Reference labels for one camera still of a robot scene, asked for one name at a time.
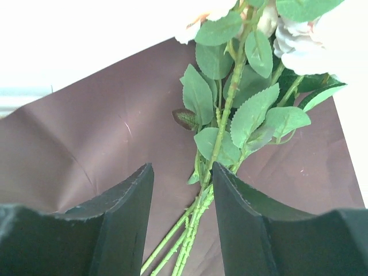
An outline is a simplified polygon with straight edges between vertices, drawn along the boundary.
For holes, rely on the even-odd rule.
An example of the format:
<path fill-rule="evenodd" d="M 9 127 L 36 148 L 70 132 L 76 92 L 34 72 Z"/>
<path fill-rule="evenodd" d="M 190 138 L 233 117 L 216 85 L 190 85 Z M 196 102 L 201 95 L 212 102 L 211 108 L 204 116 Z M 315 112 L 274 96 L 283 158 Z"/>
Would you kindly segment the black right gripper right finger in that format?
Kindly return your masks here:
<path fill-rule="evenodd" d="M 367 274 L 367 210 L 303 212 L 219 163 L 213 189 L 226 275 Z"/>

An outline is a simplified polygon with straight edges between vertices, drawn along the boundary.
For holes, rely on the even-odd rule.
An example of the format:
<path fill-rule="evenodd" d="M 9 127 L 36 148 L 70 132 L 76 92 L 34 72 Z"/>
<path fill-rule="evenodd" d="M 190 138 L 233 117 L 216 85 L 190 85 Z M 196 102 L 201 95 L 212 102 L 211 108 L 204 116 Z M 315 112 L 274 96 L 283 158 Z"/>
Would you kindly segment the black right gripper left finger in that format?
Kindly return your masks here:
<path fill-rule="evenodd" d="M 1 205 L 1 274 L 139 275 L 153 184 L 147 163 L 65 213 Z"/>

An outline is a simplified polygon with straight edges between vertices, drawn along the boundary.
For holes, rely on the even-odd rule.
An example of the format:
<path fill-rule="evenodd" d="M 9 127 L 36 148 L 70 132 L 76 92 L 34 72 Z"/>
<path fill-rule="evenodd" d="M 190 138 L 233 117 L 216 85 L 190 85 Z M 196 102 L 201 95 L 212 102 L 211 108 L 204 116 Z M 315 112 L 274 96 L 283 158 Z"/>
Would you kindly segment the dark red wrapping paper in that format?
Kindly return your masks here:
<path fill-rule="evenodd" d="M 201 190 L 199 183 L 188 184 L 197 152 L 194 132 L 173 115 L 184 108 L 181 78 L 197 64 L 195 56 L 195 44 L 169 40 L 3 118 L 1 205 L 65 213 L 149 163 L 154 184 L 142 268 Z M 364 209 L 332 95 L 307 115 L 310 124 L 286 142 L 265 145 L 237 172 L 224 167 L 303 212 Z M 182 233 L 179 228 L 139 275 L 153 275 Z M 226 275 L 214 200 L 181 275 Z"/>

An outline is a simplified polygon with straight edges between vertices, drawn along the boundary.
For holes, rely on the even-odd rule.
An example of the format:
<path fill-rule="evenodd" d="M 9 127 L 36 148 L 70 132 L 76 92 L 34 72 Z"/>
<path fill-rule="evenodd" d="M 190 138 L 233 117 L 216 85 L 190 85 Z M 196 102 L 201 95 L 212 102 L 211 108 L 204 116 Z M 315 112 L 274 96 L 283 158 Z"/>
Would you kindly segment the tall pink rose stem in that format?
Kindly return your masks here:
<path fill-rule="evenodd" d="M 183 233 L 155 267 L 158 275 L 173 255 L 177 261 L 173 275 L 181 275 L 193 247 L 204 212 L 214 200 L 211 170 L 225 150 L 227 122 L 246 64 L 245 41 L 254 28 L 270 37 L 278 13 L 274 1 L 200 1 L 197 11 L 175 38 L 182 44 L 196 43 L 198 69 L 189 66 L 181 81 L 184 109 L 179 120 L 195 131 L 197 152 L 190 183 L 201 190 L 176 224 L 143 264 L 145 272 L 179 228 Z"/>

